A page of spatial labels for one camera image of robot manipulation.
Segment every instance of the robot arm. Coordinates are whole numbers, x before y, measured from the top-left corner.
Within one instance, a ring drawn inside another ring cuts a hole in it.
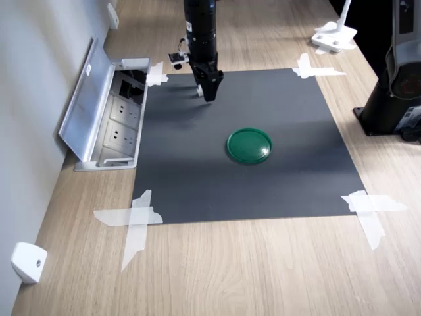
[[[386,70],[364,108],[354,113],[369,136],[400,134],[421,141],[421,15],[417,0],[393,0],[393,36]]]
[[[215,0],[184,0],[186,16],[187,54],[196,84],[201,86],[206,101],[214,101],[224,73],[218,70],[216,51],[216,3]],[[173,62],[177,54],[170,54]]]

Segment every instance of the wooden desk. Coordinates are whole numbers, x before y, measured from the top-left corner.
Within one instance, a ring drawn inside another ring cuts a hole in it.
[[[120,0],[110,57],[167,61],[185,34],[182,2]],[[219,65],[292,68],[307,52],[313,66],[347,73],[318,83],[364,185],[409,207],[380,214],[376,250],[354,216],[150,226],[121,273],[127,228],[92,211],[129,207],[135,172],[75,173],[70,155],[37,239],[49,252],[41,282],[22,287],[14,315],[421,314],[421,146],[362,133],[351,109],[365,104],[374,73],[358,49],[315,55],[308,45],[336,18],[326,0],[221,0]],[[164,71],[174,72],[168,62]]]

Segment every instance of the black mat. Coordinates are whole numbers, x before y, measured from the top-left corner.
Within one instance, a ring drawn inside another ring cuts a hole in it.
[[[291,69],[227,72],[216,101],[191,74],[148,89],[133,199],[152,189],[164,223],[350,215],[341,199],[364,186],[314,78]],[[270,157],[226,155],[235,130],[254,127]]]

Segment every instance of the green round container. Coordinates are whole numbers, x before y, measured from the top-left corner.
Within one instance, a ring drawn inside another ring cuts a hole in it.
[[[242,128],[228,137],[226,148],[232,159],[240,163],[261,163],[272,151],[272,140],[256,128]]]

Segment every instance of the masking tape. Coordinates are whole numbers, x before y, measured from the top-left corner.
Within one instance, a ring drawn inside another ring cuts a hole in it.
[[[355,212],[372,250],[379,246],[382,236],[386,236],[377,212],[404,211],[402,203],[385,195],[368,195],[365,190],[341,196],[348,203],[349,210]]]
[[[146,83],[149,87],[154,86],[154,85],[160,86],[161,82],[168,81],[168,76],[166,74],[162,74],[163,68],[164,68],[163,61],[151,67],[151,69],[149,70],[149,74],[146,76]]]
[[[127,267],[137,252],[145,249],[147,225],[162,224],[162,217],[153,211],[152,191],[146,190],[132,201],[130,209],[94,211],[94,216],[109,227],[128,226],[121,271]]]
[[[350,51],[352,49],[354,49],[356,46],[351,44],[351,43],[342,43],[342,49],[345,49],[347,51]],[[318,47],[316,50],[316,54],[317,55],[324,55],[330,52],[330,49],[327,49],[325,47]]]
[[[330,68],[312,68],[310,64],[309,54],[301,54],[299,60],[297,61],[298,68],[294,68],[295,72],[302,79],[313,77],[313,76],[344,76],[344,72],[339,72]]]
[[[102,223],[109,227],[128,226],[131,212],[149,213],[149,219],[145,221],[140,218],[138,221],[134,220],[132,225],[141,224],[162,224],[162,217],[153,211],[153,207],[134,207],[131,209],[105,209],[102,211],[94,211],[93,214]]]

